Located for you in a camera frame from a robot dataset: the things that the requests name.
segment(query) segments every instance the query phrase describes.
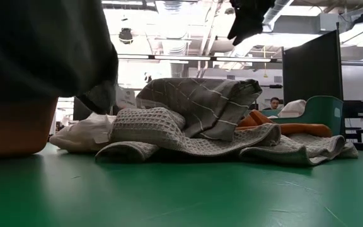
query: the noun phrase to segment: gray plaid towel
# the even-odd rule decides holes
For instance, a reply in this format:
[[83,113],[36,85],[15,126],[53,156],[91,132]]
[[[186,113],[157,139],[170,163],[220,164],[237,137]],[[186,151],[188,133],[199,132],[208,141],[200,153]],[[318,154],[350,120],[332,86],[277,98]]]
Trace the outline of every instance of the gray plaid towel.
[[261,92],[252,79],[164,78],[147,84],[137,95],[137,104],[181,114],[187,137],[232,141],[243,114]]
[[110,132],[112,144],[96,155],[118,161],[141,162],[161,148],[193,156],[221,156],[229,153],[243,161],[263,160],[295,165],[317,165],[336,156],[356,158],[358,152],[342,136],[322,138],[307,134],[281,136],[277,124],[233,132],[233,140],[189,138],[183,128],[185,119],[165,108],[121,110]]

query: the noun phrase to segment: green tabletop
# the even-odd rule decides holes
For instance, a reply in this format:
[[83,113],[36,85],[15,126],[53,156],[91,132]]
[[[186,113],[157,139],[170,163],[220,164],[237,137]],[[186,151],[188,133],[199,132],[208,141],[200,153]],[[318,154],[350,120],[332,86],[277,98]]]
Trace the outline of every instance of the green tabletop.
[[0,226],[363,226],[363,152],[314,168],[0,160]]

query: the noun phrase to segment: terracotta pot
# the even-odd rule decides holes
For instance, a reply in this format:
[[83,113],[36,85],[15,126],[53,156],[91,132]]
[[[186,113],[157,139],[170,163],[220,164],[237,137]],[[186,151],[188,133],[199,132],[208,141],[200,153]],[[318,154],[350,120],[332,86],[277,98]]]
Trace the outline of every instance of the terracotta pot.
[[34,154],[45,147],[57,100],[0,104],[0,158]]

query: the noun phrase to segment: ceiling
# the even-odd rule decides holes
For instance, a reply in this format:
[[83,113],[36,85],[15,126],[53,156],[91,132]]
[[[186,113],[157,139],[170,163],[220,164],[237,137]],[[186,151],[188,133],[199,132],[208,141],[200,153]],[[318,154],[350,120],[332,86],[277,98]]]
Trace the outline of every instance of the ceiling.
[[[183,55],[242,57],[249,54],[253,57],[281,58],[281,46],[289,48],[301,45],[323,33],[320,29],[307,32],[305,29],[309,26],[304,21],[320,21],[318,15],[328,13],[344,24],[351,20],[351,17],[345,19],[347,13],[362,12],[363,9],[363,0],[285,2],[289,2],[289,5],[278,12],[273,31],[251,37],[234,47],[232,41],[226,38],[234,21],[234,11],[227,1],[102,1],[112,42],[119,54],[159,55],[177,50]],[[301,26],[306,33],[296,32]],[[123,44],[118,39],[122,28],[131,28],[131,44]],[[254,63],[252,67],[262,65]]]

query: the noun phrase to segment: crumpled cloth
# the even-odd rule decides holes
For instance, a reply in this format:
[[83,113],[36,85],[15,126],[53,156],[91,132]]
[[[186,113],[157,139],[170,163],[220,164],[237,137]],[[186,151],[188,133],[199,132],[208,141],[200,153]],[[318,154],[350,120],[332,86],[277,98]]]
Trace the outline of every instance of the crumpled cloth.
[[137,95],[139,108],[164,107],[185,119],[187,137],[233,140],[233,132],[262,89],[257,81],[163,78]]
[[184,127],[185,119],[165,108],[121,110],[110,132],[110,141],[113,143],[100,150],[96,158],[109,156],[115,161],[143,162],[163,148],[192,156],[211,157],[233,153],[242,161],[261,159],[310,166],[337,156],[358,157],[354,145],[346,143],[342,136],[282,136],[277,124],[235,131],[231,142],[189,138]]

